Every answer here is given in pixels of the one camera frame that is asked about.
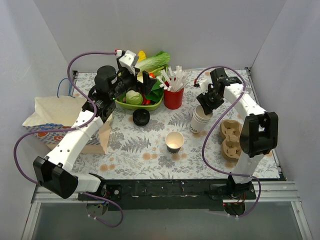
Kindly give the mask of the stack of white paper cups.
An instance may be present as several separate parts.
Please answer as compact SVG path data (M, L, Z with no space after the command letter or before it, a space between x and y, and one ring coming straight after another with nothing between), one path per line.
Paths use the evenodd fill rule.
M205 114L204 109L201 105L198 105L192 114L189 130L194 133L200 133L207 123L211 120L213 113Z

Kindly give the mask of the black paper coffee cup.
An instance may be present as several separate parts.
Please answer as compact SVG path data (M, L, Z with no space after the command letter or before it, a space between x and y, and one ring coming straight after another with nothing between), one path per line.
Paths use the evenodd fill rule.
M172 131L165 137L166 148L169 153L177 154L184 144L184 136L177 131Z

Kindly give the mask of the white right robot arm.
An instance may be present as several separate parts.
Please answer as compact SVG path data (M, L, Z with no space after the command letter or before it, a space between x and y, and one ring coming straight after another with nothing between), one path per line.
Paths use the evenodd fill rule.
M262 160L278 144L279 117L275 112L267 112L246 93L246 82L237 73L227 76L225 66L211 66L211 82L206 90L197 96L205 115L219 108L225 100L243 118L244 123L239 137L241 154L233 169L228 173L227 195L237 199L249 189L253 174Z

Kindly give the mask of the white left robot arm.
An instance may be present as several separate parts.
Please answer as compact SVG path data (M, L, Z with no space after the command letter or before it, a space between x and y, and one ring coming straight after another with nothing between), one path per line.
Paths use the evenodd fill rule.
M148 95L157 82L146 71L142 81L137 77L138 69L130 72L125 67L116 70L105 65L97 70L95 85L88 93L88 100L82 106L76 121L63 139L45 157L38 156L33 168L38 183L63 199L74 193L88 192L95 200L107 194L104 179L93 173L73 175L71 170L83 148L91 137L105 124L116 108L115 100L129 90Z

